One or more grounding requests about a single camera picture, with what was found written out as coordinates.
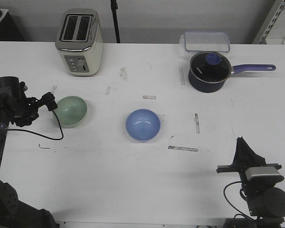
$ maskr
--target table surface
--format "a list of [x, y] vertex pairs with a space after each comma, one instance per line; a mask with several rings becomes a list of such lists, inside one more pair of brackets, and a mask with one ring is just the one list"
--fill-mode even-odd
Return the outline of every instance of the table surface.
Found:
[[[62, 141], [9, 132], [0, 179], [57, 221], [222, 225], [236, 214], [223, 188], [239, 176], [216, 168], [232, 163], [237, 137], [267, 163], [281, 164], [285, 177], [285, 46], [231, 45], [224, 55], [232, 65], [277, 69], [233, 75], [211, 94], [188, 81], [192, 55], [174, 44], [105, 44], [98, 73], [75, 77], [54, 43], [0, 42], [0, 77], [24, 81], [28, 97], [51, 91], [57, 100], [77, 95], [88, 103], [87, 118], [64, 129]], [[153, 110], [162, 124], [145, 143], [125, 129], [128, 114], [140, 108]], [[39, 115], [25, 129], [59, 137], [52, 113], [43, 107]], [[285, 191], [285, 180], [276, 186]], [[239, 188], [227, 195], [248, 213]]]

